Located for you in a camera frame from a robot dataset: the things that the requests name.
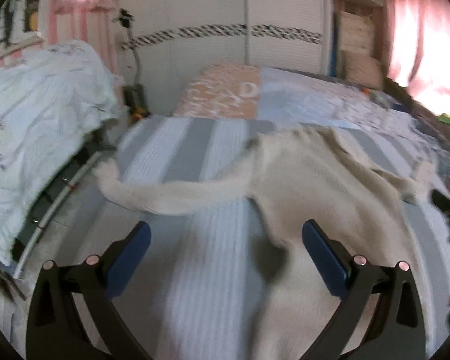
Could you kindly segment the pink curtain right window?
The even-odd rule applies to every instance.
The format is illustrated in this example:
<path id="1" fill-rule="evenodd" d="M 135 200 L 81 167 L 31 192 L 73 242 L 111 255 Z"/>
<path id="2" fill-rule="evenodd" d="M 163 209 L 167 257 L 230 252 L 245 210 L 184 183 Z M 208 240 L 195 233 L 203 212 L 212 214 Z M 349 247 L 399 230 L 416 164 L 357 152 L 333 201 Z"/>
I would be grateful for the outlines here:
<path id="1" fill-rule="evenodd" d="M 450 116 L 449 0 L 385 0 L 388 78 L 433 114 Z"/>

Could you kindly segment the wooden shelf unit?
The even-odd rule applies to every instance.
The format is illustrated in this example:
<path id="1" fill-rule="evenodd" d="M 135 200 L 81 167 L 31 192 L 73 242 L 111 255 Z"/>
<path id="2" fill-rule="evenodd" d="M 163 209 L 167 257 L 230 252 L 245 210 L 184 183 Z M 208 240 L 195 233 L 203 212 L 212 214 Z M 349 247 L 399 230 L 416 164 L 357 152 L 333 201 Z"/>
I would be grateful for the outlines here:
<path id="1" fill-rule="evenodd" d="M 332 1 L 336 76 L 358 86 L 382 89 L 383 8 L 372 0 Z"/>

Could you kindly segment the black white wall poster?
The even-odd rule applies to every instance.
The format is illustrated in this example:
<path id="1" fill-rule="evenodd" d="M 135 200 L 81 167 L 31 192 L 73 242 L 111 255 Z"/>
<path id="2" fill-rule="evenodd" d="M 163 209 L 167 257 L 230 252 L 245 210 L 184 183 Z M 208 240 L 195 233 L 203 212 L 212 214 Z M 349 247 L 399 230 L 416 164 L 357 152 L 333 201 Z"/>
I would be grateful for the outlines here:
<path id="1" fill-rule="evenodd" d="M 43 43 L 47 0 L 5 0 L 0 8 L 0 59 Z"/>

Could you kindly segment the white wardrobe with patterned band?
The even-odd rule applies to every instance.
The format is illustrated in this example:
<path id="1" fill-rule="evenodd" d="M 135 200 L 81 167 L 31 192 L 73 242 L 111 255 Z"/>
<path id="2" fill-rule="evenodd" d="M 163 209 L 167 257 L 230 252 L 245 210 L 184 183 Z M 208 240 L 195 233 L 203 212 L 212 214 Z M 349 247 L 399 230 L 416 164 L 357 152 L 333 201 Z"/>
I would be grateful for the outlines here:
<path id="1" fill-rule="evenodd" d="M 169 115 L 209 65 L 328 69 L 331 0 L 118 0 L 133 15 L 133 53 L 148 108 Z"/>

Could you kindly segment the grey white striped blanket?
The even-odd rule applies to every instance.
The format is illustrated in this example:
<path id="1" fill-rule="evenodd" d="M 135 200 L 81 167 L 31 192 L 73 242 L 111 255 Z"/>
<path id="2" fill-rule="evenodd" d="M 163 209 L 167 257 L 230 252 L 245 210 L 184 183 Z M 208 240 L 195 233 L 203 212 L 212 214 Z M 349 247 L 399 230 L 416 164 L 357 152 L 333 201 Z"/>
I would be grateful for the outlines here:
<path id="1" fill-rule="evenodd" d="M 393 268 L 387 329 L 374 359 L 424 359 L 449 334 L 450 241 L 429 201 L 444 189 L 438 152 L 421 136 L 266 121 L 153 116 L 96 169 L 85 205 L 101 204 L 63 258 L 86 272 L 139 228 L 103 300 L 36 282 L 29 359 L 299 359 L 345 294 L 329 293 L 304 246 L 314 220 L 367 267 Z M 400 261 L 407 273 L 396 269 Z"/>

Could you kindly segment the white metal bed rail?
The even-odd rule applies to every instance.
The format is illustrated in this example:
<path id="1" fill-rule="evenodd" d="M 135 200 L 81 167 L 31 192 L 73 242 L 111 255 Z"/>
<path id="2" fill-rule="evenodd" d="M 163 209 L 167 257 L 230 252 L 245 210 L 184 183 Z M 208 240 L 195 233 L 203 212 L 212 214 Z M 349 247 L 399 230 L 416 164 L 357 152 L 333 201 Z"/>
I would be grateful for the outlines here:
<path id="1" fill-rule="evenodd" d="M 13 247 L 13 274 L 18 280 L 32 254 L 40 237 L 49 223 L 56 216 L 65 201 L 80 185 L 82 179 L 91 169 L 113 149 L 107 147 L 101 150 L 82 149 L 49 183 L 47 188 L 35 201 L 26 220 L 26 226 L 21 231 Z"/>

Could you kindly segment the pale crumpled duvet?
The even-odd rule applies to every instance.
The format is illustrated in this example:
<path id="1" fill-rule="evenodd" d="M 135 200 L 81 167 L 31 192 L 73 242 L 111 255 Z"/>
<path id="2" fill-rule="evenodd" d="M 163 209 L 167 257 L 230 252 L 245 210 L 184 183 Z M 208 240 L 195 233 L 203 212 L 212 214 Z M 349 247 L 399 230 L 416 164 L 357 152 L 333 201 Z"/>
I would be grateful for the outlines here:
<path id="1" fill-rule="evenodd" d="M 66 41 L 0 68 L 0 263 L 36 199 L 89 134 L 124 111 L 115 77 L 88 43 Z"/>

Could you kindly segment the pink curtain left window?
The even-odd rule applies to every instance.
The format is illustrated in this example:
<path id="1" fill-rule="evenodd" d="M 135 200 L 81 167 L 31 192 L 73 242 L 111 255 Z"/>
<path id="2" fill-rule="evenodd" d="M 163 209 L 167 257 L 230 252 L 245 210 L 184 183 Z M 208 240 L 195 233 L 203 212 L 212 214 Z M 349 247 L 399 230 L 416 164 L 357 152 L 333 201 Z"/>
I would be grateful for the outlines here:
<path id="1" fill-rule="evenodd" d="M 49 45 L 72 39 L 91 45 L 107 69 L 116 73 L 118 59 L 113 19 L 116 0 L 49 0 Z"/>

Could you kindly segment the pink curtain window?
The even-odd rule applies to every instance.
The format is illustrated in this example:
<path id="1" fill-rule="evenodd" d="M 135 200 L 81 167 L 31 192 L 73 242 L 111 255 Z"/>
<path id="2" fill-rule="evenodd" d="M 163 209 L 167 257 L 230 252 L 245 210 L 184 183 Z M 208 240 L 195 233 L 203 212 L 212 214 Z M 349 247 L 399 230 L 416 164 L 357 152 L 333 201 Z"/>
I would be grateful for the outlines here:
<path id="1" fill-rule="evenodd" d="M 49 0 L 49 45 L 72 39 L 91 45 L 107 69 L 116 73 L 118 59 L 113 19 L 116 0 Z"/>
<path id="2" fill-rule="evenodd" d="M 449 0 L 385 0 L 388 78 L 433 114 L 450 116 Z"/>

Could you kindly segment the beige ribbed knit sweater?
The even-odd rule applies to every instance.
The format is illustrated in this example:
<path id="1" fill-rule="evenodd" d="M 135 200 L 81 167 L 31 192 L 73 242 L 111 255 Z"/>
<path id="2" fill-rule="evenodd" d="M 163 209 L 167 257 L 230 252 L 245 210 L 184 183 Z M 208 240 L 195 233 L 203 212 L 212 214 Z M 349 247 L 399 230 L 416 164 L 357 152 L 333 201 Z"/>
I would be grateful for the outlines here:
<path id="1" fill-rule="evenodd" d="M 376 165 L 352 137 L 331 128 L 298 129 L 258 136 L 219 177 L 163 184 L 124 183 L 115 161 L 96 170 L 111 203 L 156 215 L 194 214 L 179 277 L 173 281 L 157 353 L 161 359 L 239 359 L 241 312 L 218 310 L 218 299 L 237 299 L 245 257 L 236 251 L 220 268 L 219 242 L 245 238 L 236 217 L 211 230 L 211 214 L 252 200 L 270 242 L 285 263 L 266 291 L 253 330 L 252 359 L 298 359 L 318 337 L 338 300 L 332 298 L 302 244 L 302 226 L 314 219 L 353 254 L 378 265 L 411 265 L 427 325 L 433 323 L 430 280 L 404 203 L 416 199 L 416 183 Z"/>

